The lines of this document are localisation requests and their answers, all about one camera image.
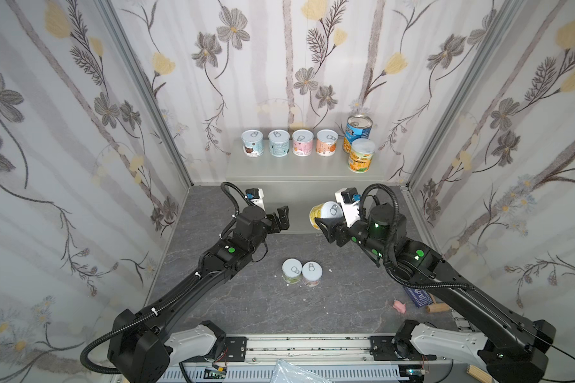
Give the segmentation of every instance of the clear plastic packaging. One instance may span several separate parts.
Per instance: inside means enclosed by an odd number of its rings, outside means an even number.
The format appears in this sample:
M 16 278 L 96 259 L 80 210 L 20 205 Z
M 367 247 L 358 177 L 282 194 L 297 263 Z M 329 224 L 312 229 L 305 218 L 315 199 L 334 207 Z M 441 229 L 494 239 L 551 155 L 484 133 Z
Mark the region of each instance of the clear plastic packaging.
M 332 383 L 332 381 L 279 359 L 270 383 Z

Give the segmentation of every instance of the wooden cylinder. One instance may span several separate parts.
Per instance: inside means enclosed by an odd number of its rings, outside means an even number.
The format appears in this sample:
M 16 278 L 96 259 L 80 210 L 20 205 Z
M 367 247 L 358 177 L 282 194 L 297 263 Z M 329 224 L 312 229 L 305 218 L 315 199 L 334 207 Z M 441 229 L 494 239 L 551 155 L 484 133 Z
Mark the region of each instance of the wooden cylinder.
M 447 303 L 433 303 L 426 306 L 426 312 L 443 312 L 449 311 L 451 307 Z

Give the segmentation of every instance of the pink can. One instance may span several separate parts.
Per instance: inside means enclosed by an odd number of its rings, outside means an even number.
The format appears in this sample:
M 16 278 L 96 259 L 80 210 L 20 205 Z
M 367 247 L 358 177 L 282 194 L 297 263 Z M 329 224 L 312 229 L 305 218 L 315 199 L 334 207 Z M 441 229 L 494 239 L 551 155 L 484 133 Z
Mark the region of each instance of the pink can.
M 300 129 L 292 134 L 292 151 L 297 156 L 306 157 L 313 152 L 313 133 Z

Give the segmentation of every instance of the floral wallpaper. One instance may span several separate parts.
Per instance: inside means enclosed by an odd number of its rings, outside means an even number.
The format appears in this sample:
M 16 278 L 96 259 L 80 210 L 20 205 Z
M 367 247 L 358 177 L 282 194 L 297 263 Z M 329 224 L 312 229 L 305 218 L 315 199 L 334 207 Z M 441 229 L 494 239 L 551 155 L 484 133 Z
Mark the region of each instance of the floral wallpaper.
M 193 180 L 225 179 L 247 129 L 369 115 L 406 183 L 502 2 L 112 0 Z
M 440 147 L 410 186 L 444 256 L 575 355 L 575 2 L 523 5 Z
M 0 382 L 98 381 L 169 243 L 186 188 L 123 67 L 93 4 L 0 2 Z

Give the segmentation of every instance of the can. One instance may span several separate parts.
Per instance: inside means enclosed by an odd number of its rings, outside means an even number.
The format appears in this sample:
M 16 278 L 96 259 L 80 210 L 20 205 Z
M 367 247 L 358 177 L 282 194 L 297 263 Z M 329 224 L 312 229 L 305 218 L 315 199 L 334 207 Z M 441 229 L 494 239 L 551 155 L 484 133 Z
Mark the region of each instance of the can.
M 309 221 L 311 225 L 317 230 L 319 226 L 315 223 L 316 218 L 341 218 L 343 216 L 343 209 L 341 205 L 336 202 L 328 201 L 314 206 L 309 212 Z
M 277 129 L 268 133 L 268 148 L 275 157 L 287 156 L 289 152 L 289 133 Z
M 347 165 L 352 172 L 364 173 L 370 167 L 370 160 L 375 154 L 375 143 L 369 139 L 357 139 L 351 144 Z
M 297 156 L 306 157 L 313 151 L 313 133 L 300 129 L 292 134 L 292 151 Z
M 331 129 L 322 129 L 317 134 L 318 141 L 315 145 L 317 154 L 323 157 L 329 157 L 337 149 L 338 134 Z
M 298 283 L 302 273 L 302 264 L 295 258 L 286 259 L 281 267 L 283 279 L 290 284 Z
M 261 131 L 250 130 L 245 131 L 241 134 L 241 140 L 243 140 L 243 151 L 246 156 L 258 157 L 264 153 L 264 141 L 262 141 Z
M 345 127 L 345 138 L 343 139 L 343 150 L 349 154 L 351 143 L 357 139 L 368 139 L 370 128 L 373 127 L 373 120 L 365 115 L 353 115 L 347 119 Z
M 317 262 L 307 262 L 302 268 L 302 282 L 309 286 L 317 286 L 322 279 L 322 266 Z

